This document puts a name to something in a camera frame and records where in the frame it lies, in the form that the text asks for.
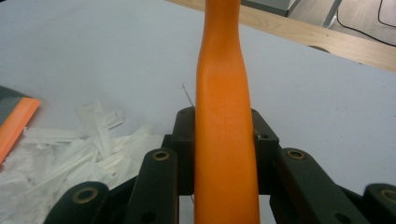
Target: black cable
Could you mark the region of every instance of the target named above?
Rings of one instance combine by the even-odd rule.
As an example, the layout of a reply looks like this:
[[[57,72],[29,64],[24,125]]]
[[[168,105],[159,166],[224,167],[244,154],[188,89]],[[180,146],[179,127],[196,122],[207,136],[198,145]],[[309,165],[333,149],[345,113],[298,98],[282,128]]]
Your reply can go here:
[[[338,10],[337,10],[337,15],[336,15],[336,17],[337,17],[338,23],[340,23],[341,26],[343,26],[343,27],[345,27],[345,28],[347,28],[347,29],[349,29],[349,30],[353,30],[353,31],[359,32],[359,33],[361,33],[361,34],[363,34],[363,35],[367,35],[368,37],[370,37],[370,38],[372,38],[372,39],[374,39],[374,40],[376,40],[376,41],[378,41],[378,42],[381,42],[381,43],[383,43],[383,44],[386,44],[386,45],[389,45],[389,46],[392,46],[392,47],[396,47],[396,45],[392,45],[392,44],[390,44],[390,43],[388,43],[388,42],[385,42],[385,41],[383,41],[383,40],[380,40],[380,39],[378,39],[378,38],[375,38],[375,37],[373,37],[372,35],[369,35],[369,34],[364,33],[363,31],[360,31],[360,30],[358,30],[358,29],[355,29],[355,28],[352,28],[352,27],[349,27],[349,26],[345,26],[345,25],[344,25],[343,23],[341,23],[340,20],[338,19]]]
[[[379,15],[381,14],[382,1],[383,0],[381,0],[381,3],[379,4],[379,8],[378,8],[378,21],[379,21],[379,23],[387,25],[387,26],[390,26],[390,27],[393,27],[393,28],[396,28],[396,26],[394,26],[394,25],[390,25],[388,23],[382,22],[381,19],[379,18]]]

